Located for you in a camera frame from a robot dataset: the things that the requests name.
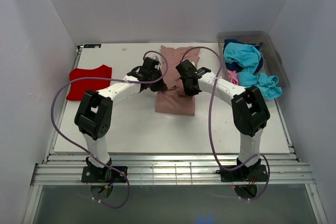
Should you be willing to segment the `dusty pink t-shirt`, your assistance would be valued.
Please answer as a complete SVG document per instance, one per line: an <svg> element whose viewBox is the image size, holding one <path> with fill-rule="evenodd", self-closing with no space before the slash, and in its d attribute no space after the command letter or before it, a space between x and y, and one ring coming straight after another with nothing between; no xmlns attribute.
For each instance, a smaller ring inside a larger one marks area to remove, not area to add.
<svg viewBox="0 0 336 224"><path fill-rule="evenodd" d="M161 54L167 59L162 63L162 72L166 72L163 78L167 90L160 91L156 96L155 111L159 113L195 115L195 98L187 97L184 93L182 80L176 70L181 59L189 60L195 67L199 61L199 49L188 51L191 47L170 48L161 46Z"/></svg>

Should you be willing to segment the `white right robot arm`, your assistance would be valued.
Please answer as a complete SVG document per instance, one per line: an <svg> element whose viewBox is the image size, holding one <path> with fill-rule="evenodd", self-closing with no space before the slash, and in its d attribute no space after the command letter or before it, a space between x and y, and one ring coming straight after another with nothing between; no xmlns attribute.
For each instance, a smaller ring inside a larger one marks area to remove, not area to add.
<svg viewBox="0 0 336 224"><path fill-rule="evenodd" d="M219 165L217 173L221 181L266 182L270 168L269 164L261 164L266 158L260 154L260 140L270 112L261 91L256 86L245 88L230 83L205 67L196 69L189 60L182 61L176 69L186 96L207 92L232 109L234 125L240 133L240 148L235 166Z"/></svg>

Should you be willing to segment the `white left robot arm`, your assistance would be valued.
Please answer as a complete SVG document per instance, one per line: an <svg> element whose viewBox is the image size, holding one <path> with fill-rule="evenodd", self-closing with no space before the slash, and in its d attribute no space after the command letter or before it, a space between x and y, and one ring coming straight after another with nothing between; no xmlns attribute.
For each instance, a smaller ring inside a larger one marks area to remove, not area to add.
<svg viewBox="0 0 336 224"><path fill-rule="evenodd" d="M111 165L111 158L107 151L106 134L111 125L113 107L145 89L153 92L167 90L160 66L158 57L146 57L143 65L133 68L122 82L84 93L75 125L83 134L90 152L84 174L88 174L93 182L107 182L117 177L117 173L107 166Z"/></svg>

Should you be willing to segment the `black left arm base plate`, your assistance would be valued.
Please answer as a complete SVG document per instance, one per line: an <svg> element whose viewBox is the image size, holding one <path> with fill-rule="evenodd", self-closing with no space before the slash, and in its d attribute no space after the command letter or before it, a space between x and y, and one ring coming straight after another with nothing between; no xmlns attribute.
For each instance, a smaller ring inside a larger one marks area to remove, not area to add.
<svg viewBox="0 0 336 224"><path fill-rule="evenodd" d="M119 170L110 170L106 167L96 168L86 166L82 170L81 182L82 183L125 183L126 179L123 177L123 174L127 175L128 167L127 166L114 166L113 168Z"/></svg>

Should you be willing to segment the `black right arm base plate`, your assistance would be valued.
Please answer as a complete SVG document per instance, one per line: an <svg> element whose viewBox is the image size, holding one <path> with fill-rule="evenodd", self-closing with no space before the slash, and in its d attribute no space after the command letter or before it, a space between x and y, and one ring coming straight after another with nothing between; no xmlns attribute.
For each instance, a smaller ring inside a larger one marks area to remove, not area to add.
<svg viewBox="0 0 336 224"><path fill-rule="evenodd" d="M265 165L245 167L234 171L219 169L215 172L221 177L221 182L266 182L268 172Z"/></svg>

